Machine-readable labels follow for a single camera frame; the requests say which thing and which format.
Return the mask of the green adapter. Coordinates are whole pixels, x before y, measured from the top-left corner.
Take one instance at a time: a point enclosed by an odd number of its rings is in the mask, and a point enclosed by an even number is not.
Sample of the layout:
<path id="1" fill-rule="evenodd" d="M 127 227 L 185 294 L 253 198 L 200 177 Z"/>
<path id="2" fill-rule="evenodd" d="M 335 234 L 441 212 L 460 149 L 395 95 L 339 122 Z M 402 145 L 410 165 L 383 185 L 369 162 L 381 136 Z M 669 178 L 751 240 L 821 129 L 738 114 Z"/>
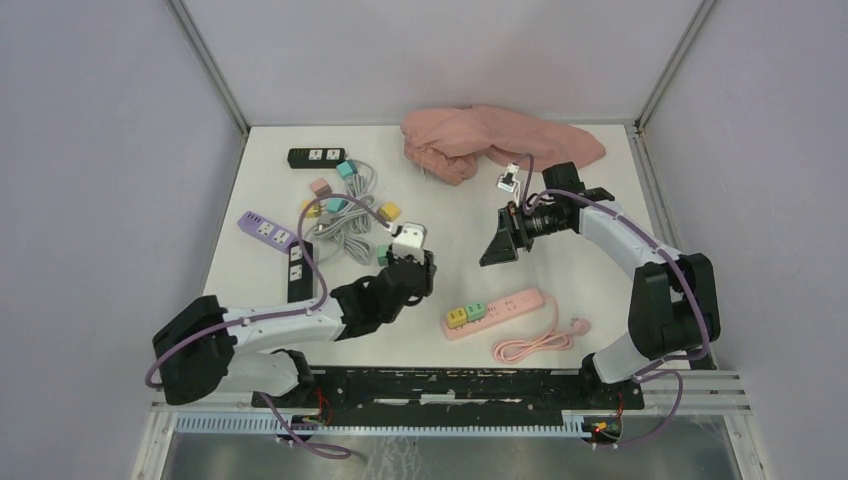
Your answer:
<path id="1" fill-rule="evenodd" d="M 487 305 L 483 302 L 472 302 L 464 307 L 467 322 L 472 323 L 486 316 Z"/>
<path id="2" fill-rule="evenodd" d="M 389 244 L 380 244 L 376 247 L 375 250 L 377 263 L 380 267 L 386 267 L 390 265 L 390 245 Z"/>

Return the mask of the yellow adapter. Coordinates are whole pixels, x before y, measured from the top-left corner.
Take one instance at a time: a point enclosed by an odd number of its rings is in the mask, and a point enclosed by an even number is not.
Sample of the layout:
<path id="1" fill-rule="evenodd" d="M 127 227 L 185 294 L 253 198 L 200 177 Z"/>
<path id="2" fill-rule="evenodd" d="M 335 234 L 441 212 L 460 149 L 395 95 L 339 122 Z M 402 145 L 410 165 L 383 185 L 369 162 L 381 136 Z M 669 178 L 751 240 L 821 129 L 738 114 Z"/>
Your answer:
<path id="1" fill-rule="evenodd" d="M 304 200 L 301 203 L 300 214 L 304 218 L 318 218 L 322 215 L 323 208 L 320 202 L 311 203 Z"/>
<path id="2" fill-rule="evenodd" d="M 445 324 L 448 329 L 457 329 L 468 322 L 468 314 L 465 308 L 460 307 L 451 310 L 446 315 Z"/>
<path id="3" fill-rule="evenodd" d="M 402 211 L 395 203 L 387 202 L 378 208 L 377 213 L 383 221 L 391 223 L 399 218 Z"/>

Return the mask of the pink power strip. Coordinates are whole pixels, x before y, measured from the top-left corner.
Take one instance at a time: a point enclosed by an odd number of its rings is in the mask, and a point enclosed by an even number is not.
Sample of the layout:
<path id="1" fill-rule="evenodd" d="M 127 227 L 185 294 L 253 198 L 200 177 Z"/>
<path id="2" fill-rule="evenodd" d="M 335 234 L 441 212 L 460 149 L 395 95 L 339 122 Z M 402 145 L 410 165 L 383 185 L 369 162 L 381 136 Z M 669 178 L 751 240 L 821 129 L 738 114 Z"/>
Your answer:
<path id="1" fill-rule="evenodd" d="M 470 335 L 488 330 L 505 322 L 514 320 L 520 316 L 532 313 L 542 308 L 545 304 L 543 293 L 537 288 L 526 289 L 502 299 L 492 302 L 483 302 L 487 305 L 487 313 L 479 321 L 466 323 L 457 329 L 448 329 L 445 320 L 446 315 L 440 322 L 440 327 L 447 340 L 455 341 Z"/>

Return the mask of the teal plug adapter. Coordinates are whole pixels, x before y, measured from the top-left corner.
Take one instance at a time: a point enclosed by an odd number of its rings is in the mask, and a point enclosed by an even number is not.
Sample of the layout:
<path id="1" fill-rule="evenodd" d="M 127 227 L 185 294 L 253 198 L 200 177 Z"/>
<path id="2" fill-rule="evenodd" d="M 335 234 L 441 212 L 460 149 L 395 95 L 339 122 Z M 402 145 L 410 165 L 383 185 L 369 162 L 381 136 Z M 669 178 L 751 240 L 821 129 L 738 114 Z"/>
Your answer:
<path id="1" fill-rule="evenodd" d="M 354 161 L 345 160 L 336 165 L 336 171 L 343 181 L 347 181 L 358 174 L 358 167 Z"/>

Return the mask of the purple power strip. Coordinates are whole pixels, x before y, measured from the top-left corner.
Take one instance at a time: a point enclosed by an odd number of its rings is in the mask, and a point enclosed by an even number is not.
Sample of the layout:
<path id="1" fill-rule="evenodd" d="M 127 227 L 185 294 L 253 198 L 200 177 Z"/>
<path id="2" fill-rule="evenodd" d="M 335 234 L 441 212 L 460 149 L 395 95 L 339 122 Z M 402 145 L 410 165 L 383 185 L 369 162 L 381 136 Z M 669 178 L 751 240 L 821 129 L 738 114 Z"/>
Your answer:
<path id="1" fill-rule="evenodd" d="M 289 229 L 253 211 L 246 211 L 237 221 L 242 232 L 281 253 L 288 253 L 298 237 Z"/>

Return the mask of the black power strip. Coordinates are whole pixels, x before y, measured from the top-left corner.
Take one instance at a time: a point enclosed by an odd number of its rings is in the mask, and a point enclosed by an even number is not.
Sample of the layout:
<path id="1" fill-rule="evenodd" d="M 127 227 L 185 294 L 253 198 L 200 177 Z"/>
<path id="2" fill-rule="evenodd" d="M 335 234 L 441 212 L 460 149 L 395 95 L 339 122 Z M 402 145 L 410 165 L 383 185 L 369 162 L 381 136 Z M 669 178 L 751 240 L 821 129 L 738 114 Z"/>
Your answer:
<path id="1" fill-rule="evenodd" d="M 286 288 L 288 303 L 310 300 L 315 295 L 313 269 L 306 262 L 305 254 L 313 254 L 313 244 L 309 241 L 305 241 L 303 246 L 295 242 L 289 250 Z"/>
<path id="2" fill-rule="evenodd" d="M 346 159 L 344 148 L 292 148 L 287 155 L 292 169 L 335 169 Z"/>

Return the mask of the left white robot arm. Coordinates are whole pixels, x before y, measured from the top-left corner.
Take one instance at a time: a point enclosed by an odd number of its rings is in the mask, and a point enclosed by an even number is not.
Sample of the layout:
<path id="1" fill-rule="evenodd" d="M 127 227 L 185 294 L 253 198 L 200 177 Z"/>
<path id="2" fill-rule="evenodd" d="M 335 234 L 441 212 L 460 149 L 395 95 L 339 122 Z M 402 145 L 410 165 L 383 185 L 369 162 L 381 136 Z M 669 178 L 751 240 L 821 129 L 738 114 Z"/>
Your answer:
<path id="1" fill-rule="evenodd" d="M 324 304 L 289 310 L 227 309 L 214 295 L 193 300 L 153 337 L 153 367 L 167 404 L 197 402 L 219 392 L 265 393 L 291 406 L 307 404 L 315 382 L 293 345 L 336 342 L 376 332 L 405 307 L 432 293 L 434 255 L 392 256 L 376 276 L 333 289 Z"/>

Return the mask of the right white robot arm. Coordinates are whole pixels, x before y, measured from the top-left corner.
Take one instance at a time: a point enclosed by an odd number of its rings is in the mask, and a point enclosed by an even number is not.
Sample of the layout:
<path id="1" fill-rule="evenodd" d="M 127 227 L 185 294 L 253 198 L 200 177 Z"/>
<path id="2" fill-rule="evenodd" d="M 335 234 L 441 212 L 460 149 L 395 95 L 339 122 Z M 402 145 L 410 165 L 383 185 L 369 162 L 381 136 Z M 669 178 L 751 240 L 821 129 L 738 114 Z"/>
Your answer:
<path id="1" fill-rule="evenodd" d="M 720 332 L 714 269 L 701 253 L 684 254 L 656 239 L 628 216 L 602 187 L 588 188 L 572 162 L 542 173 L 544 190 L 530 193 L 510 163 L 498 177 L 512 200 L 497 214 L 496 233 L 481 256 L 486 267 L 517 260 L 537 238 L 572 231 L 607 254 L 631 279 L 627 330 L 608 347 L 589 355 L 577 382 L 580 400 L 602 408 L 618 393 L 617 383 L 637 379 L 669 361 L 709 355 Z"/>

